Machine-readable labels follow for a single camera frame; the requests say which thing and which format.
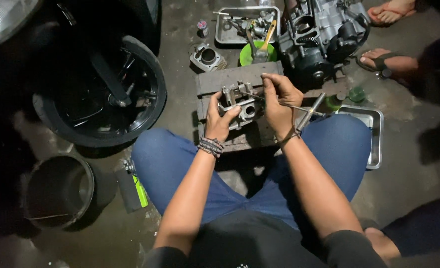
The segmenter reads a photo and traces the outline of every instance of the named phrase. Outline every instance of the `foot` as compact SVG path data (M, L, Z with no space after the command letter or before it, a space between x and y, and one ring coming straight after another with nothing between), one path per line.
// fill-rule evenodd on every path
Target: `foot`
M390 50L376 48L362 54L360 61L364 65L375 68L376 66L372 59L390 52ZM417 59L408 56L395 56L388 58L384 60L384 64L392 71L392 75L395 78L404 78L404 76L409 76L418 69Z
M384 24L393 24L415 9L415 0L392 0L384 10L384 5L372 9L372 14Z
M399 249L382 231L376 228L367 228L364 233L371 241L373 249L387 265L390 265L390 259L400 257Z

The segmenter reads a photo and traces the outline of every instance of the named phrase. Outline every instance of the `green bowl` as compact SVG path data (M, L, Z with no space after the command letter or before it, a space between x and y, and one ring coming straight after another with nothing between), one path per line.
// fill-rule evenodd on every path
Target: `green bowl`
M255 46L257 48L260 48L261 46L263 46L263 44L265 44L265 41L262 40L255 40L253 41L255 43ZM268 62L275 62L276 61L276 49L271 45L268 44ZM251 65L253 61L252 58L252 47L250 46L250 44L247 44L245 47L243 47L243 49L240 52L240 65L241 66L246 66L246 65Z

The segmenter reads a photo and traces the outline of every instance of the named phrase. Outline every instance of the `headlight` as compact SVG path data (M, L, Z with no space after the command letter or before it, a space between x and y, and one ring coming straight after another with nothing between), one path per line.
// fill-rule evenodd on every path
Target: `headlight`
M16 33L39 3L41 0L0 0L0 43Z

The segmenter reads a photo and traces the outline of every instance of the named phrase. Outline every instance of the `motorcycle wheel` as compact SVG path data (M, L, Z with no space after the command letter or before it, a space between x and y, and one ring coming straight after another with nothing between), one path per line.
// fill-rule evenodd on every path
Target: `motorcycle wheel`
M124 36L120 50L125 53L124 64L113 69L119 71L127 92L132 87L131 105L125 108L116 105L104 86L102 90L91 90L96 96L89 97L90 102L96 103L97 111L76 115L73 109L68 109L73 102L71 93L64 100L63 97L34 94L33 105L41 121L60 137L86 147L127 143L151 128L167 100L164 72L152 51L134 37ZM78 110L83 106L78 102L76 105Z

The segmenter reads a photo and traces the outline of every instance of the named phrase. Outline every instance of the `wheel rim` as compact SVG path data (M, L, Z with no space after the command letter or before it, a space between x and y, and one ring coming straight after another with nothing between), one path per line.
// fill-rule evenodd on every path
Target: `wheel rim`
M86 136L116 138L137 131L152 122L151 117L159 105L157 77L147 62L124 46L110 56L106 60L118 73L118 80L129 93L132 104L120 107L97 73L86 65L84 72L89 70L90 74L81 81L83 88L63 87L61 94L57 94L55 106L63 120Z

